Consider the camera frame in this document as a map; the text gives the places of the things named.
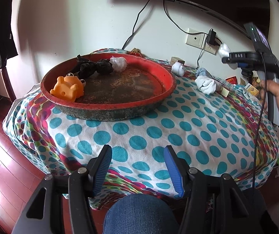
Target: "white plastic bag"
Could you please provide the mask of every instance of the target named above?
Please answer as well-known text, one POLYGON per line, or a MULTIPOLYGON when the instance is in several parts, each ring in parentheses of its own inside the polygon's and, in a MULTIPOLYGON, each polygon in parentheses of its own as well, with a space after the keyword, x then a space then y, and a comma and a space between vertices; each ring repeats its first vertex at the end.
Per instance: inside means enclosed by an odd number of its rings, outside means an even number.
POLYGON ((112 64, 112 68, 116 72, 122 72, 125 71, 127 62, 124 57, 111 57, 110 63, 112 64))

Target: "rolled sock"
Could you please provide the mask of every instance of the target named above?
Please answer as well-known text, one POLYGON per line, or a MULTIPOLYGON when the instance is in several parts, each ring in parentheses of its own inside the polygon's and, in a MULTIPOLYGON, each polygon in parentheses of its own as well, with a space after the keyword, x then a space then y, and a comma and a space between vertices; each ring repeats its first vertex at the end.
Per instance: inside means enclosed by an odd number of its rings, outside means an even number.
POLYGON ((177 76, 183 76, 185 73, 185 69, 181 63, 176 62, 172 65, 171 72, 177 76))
POLYGON ((220 91, 222 88, 222 85, 219 82, 202 75, 196 78, 195 83, 201 92, 208 95, 214 93, 215 91, 220 91))

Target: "power cord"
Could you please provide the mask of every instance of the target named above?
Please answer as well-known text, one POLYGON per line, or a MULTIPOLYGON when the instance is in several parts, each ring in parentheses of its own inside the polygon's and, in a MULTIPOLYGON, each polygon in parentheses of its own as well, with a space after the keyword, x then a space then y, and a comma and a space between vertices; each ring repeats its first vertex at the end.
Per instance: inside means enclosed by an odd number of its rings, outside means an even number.
POLYGON ((252 198, 253 199, 254 199, 254 187, 255 187, 255 181, 256 181, 257 143, 258 143, 258 137, 259 137, 259 129, 260 129, 260 124, 261 124, 261 118, 262 118, 264 104, 265 104, 265 96, 266 96, 266 92, 267 92, 267 79, 266 79, 265 61, 264 61, 263 54, 262 53, 260 53, 260 54, 261 54, 262 63, 263 63, 263 66, 264 66, 265 86, 264 86, 264 98, 263 98, 262 108, 261 108, 259 122, 258 122, 258 126, 257 126, 257 131, 256 131, 256 141, 254 143, 254 160, 253 160, 253 177, 252 177, 252 198))
POLYGON ((134 35, 134 29, 135 29, 136 23, 137 23, 137 21, 139 20, 139 15, 140 15, 140 14, 142 13, 142 11, 146 8, 146 6, 147 6, 147 4, 149 3, 149 1, 150 1, 150 0, 147 1, 147 3, 145 4, 145 6, 144 6, 144 7, 141 9, 141 11, 137 14, 137 19, 136 19, 135 24, 134 24, 134 26, 133 26, 132 34, 131 34, 131 36, 126 40, 126 42, 124 43, 124 45, 123 45, 123 47, 122 47, 123 50, 124 50, 124 48, 127 46, 129 40, 133 37, 133 35, 134 35))
MULTIPOLYGON (((172 18, 169 16, 169 14, 167 13, 167 11, 166 11, 166 9, 165 9, 164 0, 163 0, 163 10, 164 10, 164 13, 167 15, 167 17, 172 21, 172 23, 175 24, 176 27, 179 28, 182 32, 184 32, 184 33, 186 33, 186 34, 189 34, 189 35, 205 34, 205 35, 208 36, 208 34, 207 34, 206 32, 195 32, 195 33, 191 33, 191 32, 186 32, 186 31, 184 31, 182 28, 180 28, 180 27, 178 26, 178 24, 175 23, 175 22, 173 21, 173 19, 172 19, 172 18)), ((215 37, 215 38, 220 42, 220 44, 223 43, 219 38, 217 38, 217 37, 215 37)))

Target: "denim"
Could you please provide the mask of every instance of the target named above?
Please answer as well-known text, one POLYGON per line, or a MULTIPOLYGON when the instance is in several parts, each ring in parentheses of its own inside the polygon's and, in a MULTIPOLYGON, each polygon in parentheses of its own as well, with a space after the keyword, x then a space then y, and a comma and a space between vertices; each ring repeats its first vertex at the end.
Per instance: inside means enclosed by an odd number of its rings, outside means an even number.
POLYGON ((103 226, 103 234, 177 234, 179 230, 168 205, 146 194, 131 194, 117 201, 103 226))

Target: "wooden floor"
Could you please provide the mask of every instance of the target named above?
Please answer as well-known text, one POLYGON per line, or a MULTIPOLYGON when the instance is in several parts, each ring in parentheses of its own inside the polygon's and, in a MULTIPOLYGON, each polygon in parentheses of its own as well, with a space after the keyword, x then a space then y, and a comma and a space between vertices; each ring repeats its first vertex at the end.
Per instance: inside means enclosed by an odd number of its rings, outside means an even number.
MULTIPOLYGON (((33 191, 44 177, 38 168, 23 156, 11 143, 2 129, 10 103, 7 99, 0 101, 0 226, 10 234, 33 191)), ((68 200, 63 198, 64 225, 66 234, 70 234, 68 200)), ((102 233, 103 221, 108 208, 93 211, 93 219, 98 234, 102 233)))

